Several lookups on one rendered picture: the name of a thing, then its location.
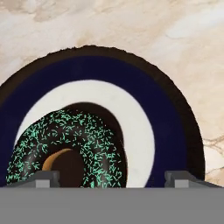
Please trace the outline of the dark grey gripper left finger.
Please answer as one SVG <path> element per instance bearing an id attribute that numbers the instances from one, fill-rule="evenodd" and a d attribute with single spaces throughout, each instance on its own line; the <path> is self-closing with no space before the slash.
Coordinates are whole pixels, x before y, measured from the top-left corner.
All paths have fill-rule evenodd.
<path id="1" fill-rule="evenodd" d="M 20 188 L 55 188 L 59 187 L 60 174 L 57 171 L 37 171 L 24 181 L 10 184 L 9 187 Z"/>

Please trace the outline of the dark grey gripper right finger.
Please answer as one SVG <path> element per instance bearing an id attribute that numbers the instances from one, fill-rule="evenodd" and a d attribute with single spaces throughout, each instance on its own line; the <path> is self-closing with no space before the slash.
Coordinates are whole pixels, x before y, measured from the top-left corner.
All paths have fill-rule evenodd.
<path id="1" fill-rule="evenodd" d="M 167 171 L 164 186 L 168 188 L 219 188 L 218 185 L 199 180 L 188 171 Z"/>

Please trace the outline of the chocolate doughnut with green sprinkles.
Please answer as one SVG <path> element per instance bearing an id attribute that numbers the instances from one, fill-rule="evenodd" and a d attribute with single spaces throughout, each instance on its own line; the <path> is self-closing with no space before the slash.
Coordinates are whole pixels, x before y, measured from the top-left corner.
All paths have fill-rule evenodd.
<path id="1" fill-rule="evenodd" d="M 84 163 L 82 188 L 121 188 L 127 160 L 116 133 L 97 115 L 80 109 L 53 111 L 31 124 L 17 140 L 7 168 L 8 185 L 25 181 L 63 149 L 79 153 Z"/>

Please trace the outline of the navy and white plate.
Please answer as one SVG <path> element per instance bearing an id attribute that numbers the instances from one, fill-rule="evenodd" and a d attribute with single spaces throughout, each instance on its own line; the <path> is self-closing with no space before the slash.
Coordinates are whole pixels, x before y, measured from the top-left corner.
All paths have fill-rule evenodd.
<path id="1" fill-rule="evenodd" d="M 121 188 L 161 187 L 167 171 L 205 177 L 199 125 L 173 81 L 134 54 L 90 45 L 36 59 L 0 85 L 0 186 L 9 186 L 7 168 L 22 133 L 60 109 L 92 113 L 115 132 L 127 160 Z M 81 187 L 84 163 L 63 149 L 40 171 L 58 172 L 62 187 Z"/>

